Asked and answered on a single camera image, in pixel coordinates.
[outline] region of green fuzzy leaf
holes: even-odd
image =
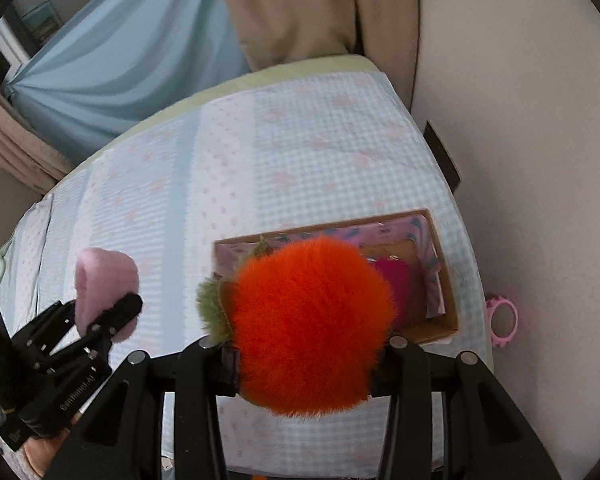
[[[254,246],[254,248],[247,254],[243,255],[236,265],[237,269],[240,269],[247,261],[252,258],[261,258],[263,256],[269,256],[273,254],[273,248],[269,245],[263,237],[260,238],[258,243]]]
[[[198,313],[214,345],[231,340],[233,335],[229,320],[222,308],[220,284],[220,280],[207,278],[198,286]]]

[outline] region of fluffy toy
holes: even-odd
[[[312,416],[367,398],[395,306],[355,247],[321,237],[251,258],[236,274],[231,303],[247,400]]]
[[[136,263],[124,253],[100,248],[83,250],[75,269],[75,326],[84,336],[88,325],[126,294],[138,293],[140,279]],[[129,338],[138,324],[134,318],[111,340]]]

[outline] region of bed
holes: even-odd
[[[0,250],[0,307],[11,332],[75,297],[79,252],[119,250],[139,267],[145,308],[112,366],[142,348],[176,352],[203,335],[196,287],[214,240],[428,208],[450,271],[459,333],[427,345],[471,349],[491,365],[484,295],[451,192],[383,73],[359,56],[325,57],[239,77],[166,108],[88,158],[18,224]],[[369,478],[387,399],[317,420],[279,418],[219,399],[231,470]],[[162,452],[172,456],[173,399]],[[442,458],[434,404],[434,457]]]

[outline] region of pink plastic ring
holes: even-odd
[[[493,319],[493,313],[501,305],[509,307],[509,309],[513,312],[513,329],[511,330],[509,335],[504,337],[496,335],[493,332],[493,329],[491,328],[491,320]],[[491,332],[491,346],[493,347],[502,347],[506,345],[513,339],[513,336],[515,336],[516,332],[518,331],[518,310],[516,309],[516,306],[504,296],[492,296],[487,299],[487,320],[489,321],[489,330]]]

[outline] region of beige curtain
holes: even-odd
[[[418,0],[225,0],[252,70],[357,53],[385,72],[409,107]]]
[[[73,165],[27,130],[24,120],[0,95],[0,168],[30,189],[45,194]]]

